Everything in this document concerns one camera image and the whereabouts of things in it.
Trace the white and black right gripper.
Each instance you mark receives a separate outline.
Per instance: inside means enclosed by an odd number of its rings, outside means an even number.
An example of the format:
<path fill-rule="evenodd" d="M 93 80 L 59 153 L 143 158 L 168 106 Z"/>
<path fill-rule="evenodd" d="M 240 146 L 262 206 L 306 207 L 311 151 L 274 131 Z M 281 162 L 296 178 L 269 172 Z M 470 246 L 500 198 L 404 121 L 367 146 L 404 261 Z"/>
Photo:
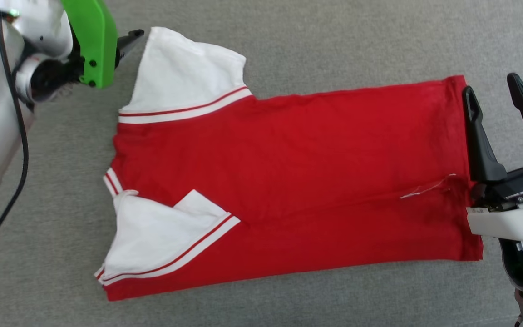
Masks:
<path fill-rule="evenodd" d="M 523 119 L 523 81 L 507 75 L 512 102 Z M 523 241 L 523 168 L 507 174 L 498 162 L 482 126 L 483 113 L 471 86 L 463 89 L 465 131 L 471 180 L 472 207 L 467 220 L 475 235 Z"/>

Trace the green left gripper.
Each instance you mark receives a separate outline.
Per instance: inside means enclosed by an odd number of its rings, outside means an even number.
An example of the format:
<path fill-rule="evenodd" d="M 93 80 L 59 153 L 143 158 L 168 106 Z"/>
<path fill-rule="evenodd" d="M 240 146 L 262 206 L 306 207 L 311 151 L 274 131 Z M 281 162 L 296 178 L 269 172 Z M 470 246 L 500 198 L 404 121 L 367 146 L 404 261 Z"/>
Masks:
<path fill-rule="evenodd" d="M 104 0 L 61 0 L 70 22 L 74 47 L 69 68 L 74 80 L 105 89 L 119 65 L 141 41 L 143 29 L 118 38 L 116 23 Z"/>

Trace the red and white polo shirt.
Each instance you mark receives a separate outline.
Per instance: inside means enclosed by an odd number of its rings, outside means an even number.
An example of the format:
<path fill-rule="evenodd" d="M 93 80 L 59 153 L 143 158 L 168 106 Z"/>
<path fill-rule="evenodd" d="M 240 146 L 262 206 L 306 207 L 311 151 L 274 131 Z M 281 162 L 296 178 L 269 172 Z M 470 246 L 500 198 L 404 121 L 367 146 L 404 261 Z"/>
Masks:
<path fill-rule="evenodd" d="M 246 58 L 152 27 L 103 180 L 116 302 L 385 262 L 479 261 L 463 76 L 257 99 Z"/>

